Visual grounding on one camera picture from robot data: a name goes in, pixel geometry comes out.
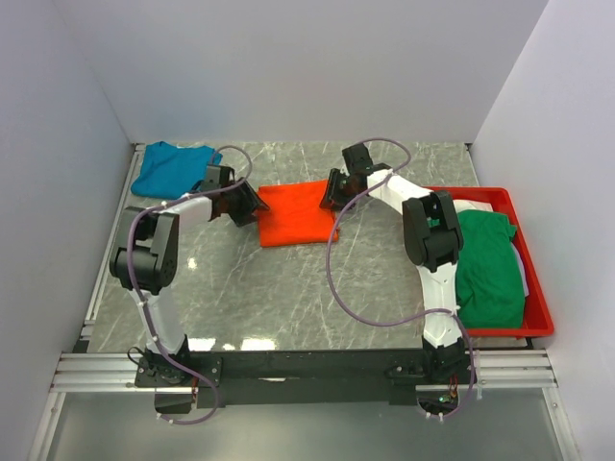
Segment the orange t shirt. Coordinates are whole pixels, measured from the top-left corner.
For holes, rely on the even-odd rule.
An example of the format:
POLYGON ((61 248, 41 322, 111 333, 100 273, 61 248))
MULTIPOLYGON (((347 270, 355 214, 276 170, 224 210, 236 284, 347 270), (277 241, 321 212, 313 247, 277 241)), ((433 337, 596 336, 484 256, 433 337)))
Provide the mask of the orange t shirt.
POLYGON ((327 243, 335 214, 321 208, 328 182, 263 185, 258 195, 269 206, 258 212, 259 243, 263 248, 327 243))

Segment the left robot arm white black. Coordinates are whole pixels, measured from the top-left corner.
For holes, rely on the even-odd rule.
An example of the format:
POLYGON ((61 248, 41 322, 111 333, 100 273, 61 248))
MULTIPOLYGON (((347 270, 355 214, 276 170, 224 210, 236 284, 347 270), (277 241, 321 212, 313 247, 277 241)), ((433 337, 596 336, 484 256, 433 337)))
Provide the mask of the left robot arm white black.
POLYGON ((179 198, 122 211, 110 273, 135 302, 147 335, 145 360, 158 365, 158 374, 169 385, 186 383, 192 373, 187 336, 170 288, 177 275, 181 233, 222 215, 241 228, 269 209, 245 177, 238 179, 230 166, 213 165, 179 198))

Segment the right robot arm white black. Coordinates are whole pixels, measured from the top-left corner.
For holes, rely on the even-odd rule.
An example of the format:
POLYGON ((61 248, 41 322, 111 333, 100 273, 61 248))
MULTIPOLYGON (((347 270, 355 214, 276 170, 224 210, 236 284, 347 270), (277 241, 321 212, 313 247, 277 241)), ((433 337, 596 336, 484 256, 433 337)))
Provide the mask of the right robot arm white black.
POLYGON ((343 214, 369 196, 397 211, 403 221, 406 255, 416 266, 425 319, 422 372, 442 383, 466 363, 458 318, 455 275, 463 236, 454 201, 447 191, 434 191, 402 178, 395 168, 372 160, 364 141, 342 150, 346 170, 333 168, 320 207, 343 214))

